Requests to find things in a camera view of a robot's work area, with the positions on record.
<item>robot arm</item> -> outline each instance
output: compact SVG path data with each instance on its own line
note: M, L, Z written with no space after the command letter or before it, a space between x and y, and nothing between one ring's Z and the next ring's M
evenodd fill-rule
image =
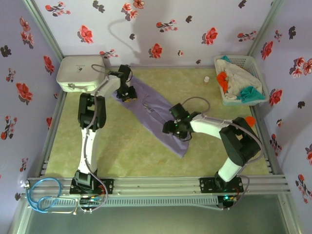
M164 133L173 133L178 138L186 138L188 133L205 133L222 140L228 158L215 174L216 186L221 189L226 188L240 169L260 150L260 146L251 136L228 124L231 122L239 125L255 136L241 117L225 121L205 118L199 112L189 114L180 103L172 107L170 112L175 121L170 120L164 124Z
M121 65L117 72L109 72L108 75L111 76L109 78L105 77L104 81L92 93L82 93L80 95L78 122L82 133L82 147L79 167L73 182L75 183L74 186L79 187L81 190L93 191L98 187L97 181L94 180L90 171L97 174L98 136L106 122L105 98L110 97L115 91L117 91L117 97L122 101L137 97L134 87L127 85L130 73L131 69L127 65ZM95 100L97 103L96 113L95 110L88 109L95 105ZM95 121L87 129L86 127L91 123L94 114L96 114Z

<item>glass panel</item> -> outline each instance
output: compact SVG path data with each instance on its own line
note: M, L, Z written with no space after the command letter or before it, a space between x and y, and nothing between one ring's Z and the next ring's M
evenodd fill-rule
M199 207L114 207L93 214L32 212L27 234L286 234L277 196L244 197L228 211Z

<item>laundry basket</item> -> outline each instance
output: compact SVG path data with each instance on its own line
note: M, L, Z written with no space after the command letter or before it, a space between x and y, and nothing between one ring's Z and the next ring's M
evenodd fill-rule
M219 75L221 73L220 69L216 66L216 61L217 59L222 58L223 55L220 56L215 56L214 57L214 66L216 70L216 74ZM241 100L229 100L226 99L222 90L222 87L220 86L220 91L222 94L222 103L225 106L235 106L235 105L245 105L245 106L254 106L257 105L258 103L265 102L269 100L269 91L266 83L263 80L263 76L260 72L260 68L255 61L255 59L251 56L245 56L245 55L227 55L229 60L231 61L232 64L235 64L241 68L246 69L250 74L252 74L254 77L259 79L262 83L262 95L265 97L264 100L255 100L255 101L250 101L247 103L242 103Z

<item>floor mat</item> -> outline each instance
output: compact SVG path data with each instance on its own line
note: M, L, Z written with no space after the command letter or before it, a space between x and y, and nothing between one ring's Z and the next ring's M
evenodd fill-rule
M211 103L207 115L234 119L250 116L248 106L224 106L215 69L134 69L133 74L153 87L173 105L192 96ZM209 76L207 85L204 77ZM46 176L73 177L81 154L81 129L77 121L80 93L68 93L53 144ZM186 110L203 111L207 104L190 100ZM193 134L184 158L160 143L131 111L112 98L106 100L107 121L99 136L99 176L213 176L227 158L221 140ZM268 174L264 159L246 167L246 175Z

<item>purple towel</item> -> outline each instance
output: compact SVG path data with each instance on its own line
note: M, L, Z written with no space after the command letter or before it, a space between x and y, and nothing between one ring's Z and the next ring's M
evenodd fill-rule
M156 136L161 143L179 155L179 157L183 157L189 148L189 142L182 141L172 134L162 132L164 123L174 120L169 112L172 105L156 90L134 76L132 77L131 85L136 90L137 100L122 102L116 97L116 92L113 93L113 98L132 111L140 123Z

